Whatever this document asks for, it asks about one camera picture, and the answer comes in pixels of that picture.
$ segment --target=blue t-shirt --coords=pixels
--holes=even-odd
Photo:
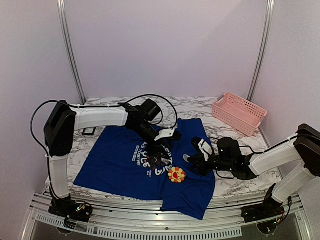
[[[173,141],[170,150],[166,149],[170,159],[150,165],[147,143],[137,133],[124,126],[106,127],[74,184],[141,200],[163,200],[162,211],[177,211],[202,220],[216,179],[213,171],[207,176],[197,174],[183,156],[197,153],[192,138],[206,139],[207,135],[200,119],[179,119],[177,130],[182,138]],[[185,181],[175,183],[169,179],[172,167],[186,172]]]

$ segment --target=robotic arm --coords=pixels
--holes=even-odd
[[[49,156],[49,178],[52,195],[51,214],[87,222],[91,212],[82,209],[83,203],[72,201],[67,179],[68,156],[73,147],[74,131],[101,126],[126,126],[135,131],[147,142],[148,161],[156,158],[170,159],[164,145],[177,141],[181,134],[173,128],[157,131],[150,123],[161,112],[160,107],[151,99],[143,104],[132,106],[128,102],[119,106],[78,106],[71,110],[66,101],[60,101],[53,109],[44,126],[45,145]]]
[[[238,141],[230,137],[224,137],[217,142],[218,154],[215,154],[203,139],[194,138],[192,144],[199,153],[189,157],[188,161],[199,169],[202,175],[216,170],[231,172],[240,180],[251,180],[270,169],[302,160],[281,182],[270,187],[262,204],[242,209],[246,222],[281,214],[284,212],[283,202],[304,184],[320,177],[320,132],[307,124],[300,125],[297,134],[287,140],[264,152],[250,155],[242,155]]]

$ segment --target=wall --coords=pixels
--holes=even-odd
[[[266,0],[68,0],[65,4],[89,98],[248,94]]]
[[[47,177],[29,124],[48,99],[78,103],[56,1],[0,1],[0,239],[17,240],[34,192]],[[34,128],[43,141],[49,106]]]
[[[272,28],[254,102],[269,111],[261,130],[271,145],[293,134],[301,123],[320,130],[320,2],[276,1]],[[281,171],[286,175],[295,163]],[[299,191],[320,239],[320,180]]]

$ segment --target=white marble tabletop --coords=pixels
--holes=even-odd
[[[168,127],[175,121],[174,111],[170,108],[168,103],[165,103],[162,99],[155,100],[163,109],[164,119],[161,126]],[[89,99],[88,105],[114,105],[118,102],[128,100],[128,97],[112,97],[112,98],[92,98]],[[181,119],[193,119],[200,118],[204,125],[206,134],[208,137],[223,138],[231,137],[239,141],[240,145],[250,145],[257,151],[263,151],[267,148],[267,145],[259,131],[256,131],[252,137],[247,137],[241,132],[235,130],[233,127],[223,123],[222,121],[212,117],[212,103],[216,99],[215,97],[168,97],[172,104],[175,106],[178,117]],[[144,99],[137,99],[131,102],[132,105],[140,104]],[[74,133],[73,148],[69,155],[68,160],[68,186],[70,193],[73,195],[81,195],[92,197],[95,199],[121,199],[137,201],[137,199],[118,196],[106,192],[100,192],[85,187],[74,185],[74,181],[80,172],[86,158],[88,157],[92,147],[99,138],[100,134],[104,130],[104,127],[98,127],[93,136],[83,136],[82,130]],[[242,153],[250,154],[250,149],[242,148]],[[230,173],[220,172],[222,177],[232,177]],[[234,196],[243,196],[258,194],[266,192],[268,188],[281,180],[280,173],[277,168],[265,172],[256,179],[242,181],[238,179],[221,179],[216,177],[215,191],[213,198],[230,198]]]

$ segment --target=pink basket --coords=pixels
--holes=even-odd
[[[231,92],[212,104],[212,116],[251,137],[268,112]]]

